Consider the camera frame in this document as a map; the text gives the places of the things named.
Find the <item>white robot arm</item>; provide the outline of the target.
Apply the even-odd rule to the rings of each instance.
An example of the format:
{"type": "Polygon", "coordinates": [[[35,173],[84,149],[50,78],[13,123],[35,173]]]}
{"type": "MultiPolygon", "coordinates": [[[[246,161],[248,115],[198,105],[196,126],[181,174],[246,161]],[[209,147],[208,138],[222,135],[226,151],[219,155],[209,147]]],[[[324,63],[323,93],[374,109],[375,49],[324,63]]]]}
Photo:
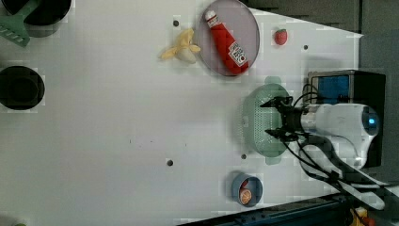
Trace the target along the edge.
{"type": "Polygon", "coordinates": [[[380,131],[376,112],[362,104],[317,104],[296,107],[293,98],[274,97],[262,104],[274,108],[281,126],[266,133],[284,145],[296,142],[305,173],[333,186],[369,207],[382,210],[392,184],[381,182],[361,169],[380,131]]]}

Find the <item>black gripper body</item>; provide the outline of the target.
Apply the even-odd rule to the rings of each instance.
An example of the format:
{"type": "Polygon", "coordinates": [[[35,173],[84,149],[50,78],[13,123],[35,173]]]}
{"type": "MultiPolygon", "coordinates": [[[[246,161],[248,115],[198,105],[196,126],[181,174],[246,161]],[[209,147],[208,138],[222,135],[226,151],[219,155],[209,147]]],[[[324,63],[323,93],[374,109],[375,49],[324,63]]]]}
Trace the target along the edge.
{"type": "Polygon", "coordinates": [[[292,105],[292,97],[279,97],[276,109],[281,116],[281,127],[278,129],[279,140],[296,141],[300,135],[305,133],[301,117],[304,110],[292,105]]]}

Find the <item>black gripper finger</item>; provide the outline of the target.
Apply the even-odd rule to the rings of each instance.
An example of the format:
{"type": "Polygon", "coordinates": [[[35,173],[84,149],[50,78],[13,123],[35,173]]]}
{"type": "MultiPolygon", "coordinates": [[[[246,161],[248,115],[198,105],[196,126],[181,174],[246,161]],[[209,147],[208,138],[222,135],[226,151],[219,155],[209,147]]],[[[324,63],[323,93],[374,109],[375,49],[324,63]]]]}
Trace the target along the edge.
{"type": "Polygon", "coordinates": [[[261,107],[285,107],[290,106],[293,102],[292,96],[277,96],[270,99],[268,102],[261,105],[261,107]]]}
{"type": "Polygon", "coordinates": [[[267,129],[266,133],[280,141],[297,141],[298,135],[289,133],[281,128],[267,129]]]}

